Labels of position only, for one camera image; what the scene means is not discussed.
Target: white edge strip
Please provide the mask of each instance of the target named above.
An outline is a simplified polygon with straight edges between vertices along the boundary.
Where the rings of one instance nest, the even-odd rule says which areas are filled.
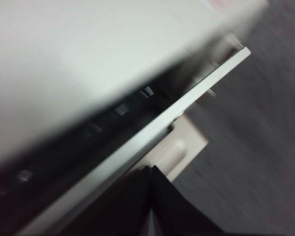
[[[133,136],[111,156],[95,167],[82,180],[60,196],[47,207],[40,215],[26,225],[18,235],[31,235],[44,233],[55,222],[60,220],[74,206],[91,194],[101,183],[110,177],[125,162],[138,153],[158,132],[168,127],[173,120],[183,113],[193,102],[202,96],[209,88],[228,74],[233,68],[250,55],[247,47],[240,50],[188,93],[176,101],[172,106],[155,118],[140,132]]]

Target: black object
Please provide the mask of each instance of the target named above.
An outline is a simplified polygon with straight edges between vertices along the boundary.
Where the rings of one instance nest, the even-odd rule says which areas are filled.
[[[135,173],[98,214],[77,219],[84,224],[73,222],[60,235],[136,236],[151,207],[166,236],[253,236],[225,233],[194,208],[156,166]]]

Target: gray floor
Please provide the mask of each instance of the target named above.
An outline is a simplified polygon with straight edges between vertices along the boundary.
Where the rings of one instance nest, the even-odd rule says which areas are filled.
[[[175,180],[227,232],[295,236],[295,0],[272,0],[252,55],[189,114],[210,140]]]

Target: printer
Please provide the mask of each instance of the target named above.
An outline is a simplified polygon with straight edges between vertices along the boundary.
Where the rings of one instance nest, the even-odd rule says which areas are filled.
[[[0,233],[57,234],[127,173],[208,143],[184,114],[266,0],[0,0]]]

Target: beige plastic part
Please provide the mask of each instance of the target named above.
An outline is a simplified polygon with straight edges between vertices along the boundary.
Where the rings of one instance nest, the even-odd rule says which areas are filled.
[[[128,173],[142,169],[146,165],[155,165],[169,181],[173,181],[208,143],[186,114],[176,119],[173,127],[171,133],[140,159]]]

